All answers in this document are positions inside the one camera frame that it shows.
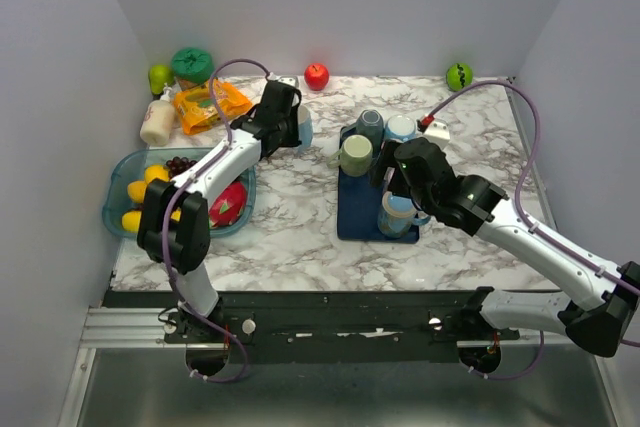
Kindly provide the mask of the light blue hexagonal mug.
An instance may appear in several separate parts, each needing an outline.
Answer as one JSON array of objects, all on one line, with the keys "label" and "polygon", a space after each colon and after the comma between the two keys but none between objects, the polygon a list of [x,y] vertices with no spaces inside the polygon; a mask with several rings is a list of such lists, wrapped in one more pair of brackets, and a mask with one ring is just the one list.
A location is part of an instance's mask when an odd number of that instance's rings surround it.
[{"label": "light blue hexagonal mug", "polygon": [[299,154],[302,154],[312,144],[313,123],[312,123],[310,111],[304,105],[300,105],[298,107],[297,116],[298,116],[298,134],[299,134],[299,141],[300,141],[297,152]]}]

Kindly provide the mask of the blue butterfly mug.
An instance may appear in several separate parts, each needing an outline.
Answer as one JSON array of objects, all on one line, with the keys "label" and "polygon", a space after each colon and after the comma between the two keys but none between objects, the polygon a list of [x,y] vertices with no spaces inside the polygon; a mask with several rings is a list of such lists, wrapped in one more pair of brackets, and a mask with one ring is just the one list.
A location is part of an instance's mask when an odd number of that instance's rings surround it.
[{"label": "blue butterfly mug", "polygon": [[418,210],[410,198],[395,195],[389,191],[383,194],[377,226],[384,236],[399,239],[412,227],[422,227],[430,220],[430,216],[418,216]]}]

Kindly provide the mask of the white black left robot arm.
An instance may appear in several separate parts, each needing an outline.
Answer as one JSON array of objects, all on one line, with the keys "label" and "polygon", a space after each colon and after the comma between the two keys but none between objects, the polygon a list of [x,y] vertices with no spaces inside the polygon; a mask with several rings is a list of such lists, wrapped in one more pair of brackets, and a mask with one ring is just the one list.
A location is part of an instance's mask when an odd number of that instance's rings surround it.
[{"label": "white black left robot arm", "polygon": [[226,136],[195,166],[147,187],[137,245],[165,265],[179,307],[190,314],[187,329],[201,342],[214,340],[222,327],[214,311],[219,295],[204,264],[211,240],[210,204],[259,161],[301,144],[300,104],[298,88],[269,80],[260,102],[227,123]]}]

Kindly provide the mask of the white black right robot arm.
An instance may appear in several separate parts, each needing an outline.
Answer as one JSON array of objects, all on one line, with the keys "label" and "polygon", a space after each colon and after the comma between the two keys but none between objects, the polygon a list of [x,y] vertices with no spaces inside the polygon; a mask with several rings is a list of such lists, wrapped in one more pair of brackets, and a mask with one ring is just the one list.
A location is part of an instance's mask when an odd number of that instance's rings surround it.
[{"label": "white black right robot arm", "polygon": [[387,141],[370,173],[392,175],[390,191],[432,219],[509,252],[559,287],[551,294],[489,289],[464,309],[460,326],[480,339],[494,328],[563,334],[586,352],[614,356],[639,306],[639,265],[618,265],[578,247],[478,175],[458,175],[424,137]]}]

